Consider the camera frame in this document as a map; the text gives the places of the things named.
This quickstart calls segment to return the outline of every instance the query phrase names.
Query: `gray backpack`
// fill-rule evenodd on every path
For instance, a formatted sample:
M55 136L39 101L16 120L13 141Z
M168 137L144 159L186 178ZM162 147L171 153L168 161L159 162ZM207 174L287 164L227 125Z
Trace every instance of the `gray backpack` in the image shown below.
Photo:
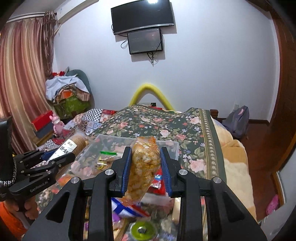
M249 109L247 106L238 108L230 113L230 115L222 121L222 125L236 138L242 138L248 128Z

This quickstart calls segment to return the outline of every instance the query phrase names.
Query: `red box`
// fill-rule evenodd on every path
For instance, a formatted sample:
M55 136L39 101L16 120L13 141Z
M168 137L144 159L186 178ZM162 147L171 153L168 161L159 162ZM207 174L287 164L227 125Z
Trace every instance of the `red box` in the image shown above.
M35 120L31 122L31 126L34 131L39 131L44 126L46 126L49 122L51 122L51 119L49 118L51 115L53 115L52 110L48 110L46 113L38 116Z

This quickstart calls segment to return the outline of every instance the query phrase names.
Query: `air conditioner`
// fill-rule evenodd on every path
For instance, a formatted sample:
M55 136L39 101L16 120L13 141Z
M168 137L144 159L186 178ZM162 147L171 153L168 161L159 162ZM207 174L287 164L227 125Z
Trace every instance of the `air conditioner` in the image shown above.
M98 2L99 0L67 0L62 3L55 12L59 25L69 20L75 14L79 13L88 6Z

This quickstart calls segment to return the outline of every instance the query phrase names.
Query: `dark green floral bedspread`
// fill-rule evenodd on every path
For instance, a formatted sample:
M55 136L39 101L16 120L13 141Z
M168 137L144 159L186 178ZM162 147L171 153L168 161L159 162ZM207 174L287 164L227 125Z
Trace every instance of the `dark green floral bedspread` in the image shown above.
M168 145L169 140L178 141L182 168L198 177L219 176L226 181L221 146L208 110L190 108L174 113L133 105L117 112L93 133L98 134L154 136L157 140L168 140Z

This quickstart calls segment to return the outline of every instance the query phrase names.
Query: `wooden floor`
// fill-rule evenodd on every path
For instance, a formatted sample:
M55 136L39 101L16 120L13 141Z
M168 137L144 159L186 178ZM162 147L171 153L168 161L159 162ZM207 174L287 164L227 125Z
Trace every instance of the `wooden floor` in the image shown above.
M266 124L249 124L249 139L241 140L248 156L258 220L266 216L267 205L276 194L271 173L285 151L286 142L290 142L281 136L283 130L271 129Z

